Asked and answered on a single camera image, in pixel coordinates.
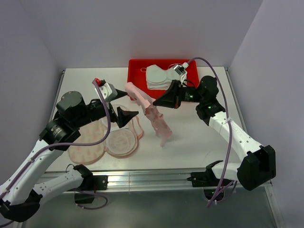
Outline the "pink bra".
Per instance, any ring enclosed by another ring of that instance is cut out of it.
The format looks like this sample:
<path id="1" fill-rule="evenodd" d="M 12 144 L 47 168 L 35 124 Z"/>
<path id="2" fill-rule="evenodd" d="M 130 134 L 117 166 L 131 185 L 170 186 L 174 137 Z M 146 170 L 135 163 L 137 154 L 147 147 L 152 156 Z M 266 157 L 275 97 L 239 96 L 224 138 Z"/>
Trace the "pink bra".
<path id="1" fill-rule="evenodd" d="M 165 122 L 163 114 L 153 104 L 156 99 L 150 97 L 132 82 L 126 83 L 124 88 L 128 96 L 142 108 L 143 114 L 150 120 L 156 136 L 161 137 L 160 146 L 162 147 L 166 140 L 172 136 L 172 131 Z"/>

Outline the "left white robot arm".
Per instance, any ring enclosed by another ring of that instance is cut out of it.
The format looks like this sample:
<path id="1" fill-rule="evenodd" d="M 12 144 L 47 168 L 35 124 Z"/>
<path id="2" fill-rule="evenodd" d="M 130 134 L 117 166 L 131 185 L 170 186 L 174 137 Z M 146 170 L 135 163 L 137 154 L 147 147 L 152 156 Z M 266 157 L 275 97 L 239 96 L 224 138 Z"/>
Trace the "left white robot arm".
<path id="1" fill-rule="evenodd" d="M 78 91 L 65 93 L 56 105 L 57 112 L 39 136 L 36 145 L 15 173 L 0 187 L 0 213 L 11 222 L 31 218 L 47 201 L 68 190 L 88 190 L 93 186 L 92 172 L 84 165 L 50 181 L 38 183 L 48 167 L 70 146 L 93 146 L 76 143 L 80 128 L 104 117 L 109 124 L 126 126 L 138 111 L 116 110 L 110 99 L 93 99 L 86 104 Z"/>

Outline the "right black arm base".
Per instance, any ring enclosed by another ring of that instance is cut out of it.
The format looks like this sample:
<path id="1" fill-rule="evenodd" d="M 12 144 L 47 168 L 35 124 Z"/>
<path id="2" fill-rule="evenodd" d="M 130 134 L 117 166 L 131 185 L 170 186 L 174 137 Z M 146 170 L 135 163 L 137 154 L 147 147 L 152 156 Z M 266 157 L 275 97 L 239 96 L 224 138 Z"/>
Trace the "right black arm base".
<path id="1" fill-rule="evenodd" d="M 215 174 L 212 172 L 212 167 L 214 167 L 216 164 L 223 162 L 222 160 L 215 161 L 211 164 L 209 164 L 206 167 L 205 171 L 200 172 L 192 172 L 190 174 L 190 177 L 187 178 L 187 181 L 190 181 L 192 184 L 192 187 L 214 187 L 214 189 L 211 190 L 204 190 L 205 197 L 207 200 L 210 200 L 212 196 L 216 192 L 216 188 L 219 184 L 219 179 L 216 178 Z M 214 202 L 222 201 L 225 197 L 225 191 L 223 190 L 226 186 L 232 186 L 234 184 L 234 181 L 224 179 L 221 186 L 220 191 L 218 195 L 216 196 Z"/>

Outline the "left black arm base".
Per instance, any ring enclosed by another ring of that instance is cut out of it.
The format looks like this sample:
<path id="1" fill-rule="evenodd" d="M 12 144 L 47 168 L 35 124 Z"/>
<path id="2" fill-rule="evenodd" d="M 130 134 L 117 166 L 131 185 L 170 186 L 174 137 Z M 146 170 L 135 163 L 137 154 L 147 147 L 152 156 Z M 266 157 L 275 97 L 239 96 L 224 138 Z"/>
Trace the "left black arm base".
<path id="1" fill-rule="evenodd" d="M 72 189 L 74 192 L 74 202 L 75 205 L 81 209 L 85 210 L 98 210 L 104 208 L 109 199 L 102 195 L 99 191 L 107 190 L 108 185 L 108 176 L 94 176 L 91 182 L 85 187 L 78 187 L 76 189 Z M 94 200 L 101 200 L 102 205 L 97 207 L 90 207 L 88 205 L 92 204 Z"/>

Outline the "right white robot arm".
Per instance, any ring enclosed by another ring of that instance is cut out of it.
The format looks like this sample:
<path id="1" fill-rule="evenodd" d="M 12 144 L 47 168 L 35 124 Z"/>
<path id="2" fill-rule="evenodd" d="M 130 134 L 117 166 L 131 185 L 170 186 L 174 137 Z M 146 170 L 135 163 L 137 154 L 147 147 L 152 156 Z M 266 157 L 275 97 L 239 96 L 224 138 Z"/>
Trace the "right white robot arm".
<path id="1" fill-rule="evenodd" d="M 218 132 L 240 159 L 240 163 L 217 160 L 204 172 L 191 173 L 187 180 L 193 187 L 217 186 L 220 181 L 227 186 L 237 181 L 246 190 L 253 190 L 276 176 L 276 152 L 270 145 L 263 146 L 251 138 L 227 117 L 225 108 L 217 100 L 218 93 L 218 82 L 212 76 L 204 76 L 197 87 L 184 86 L 173 80 L 168 90 L 153 104 L 177 109 L 182 102 L 198 103 L 196 112 L 199 119 Z"/>

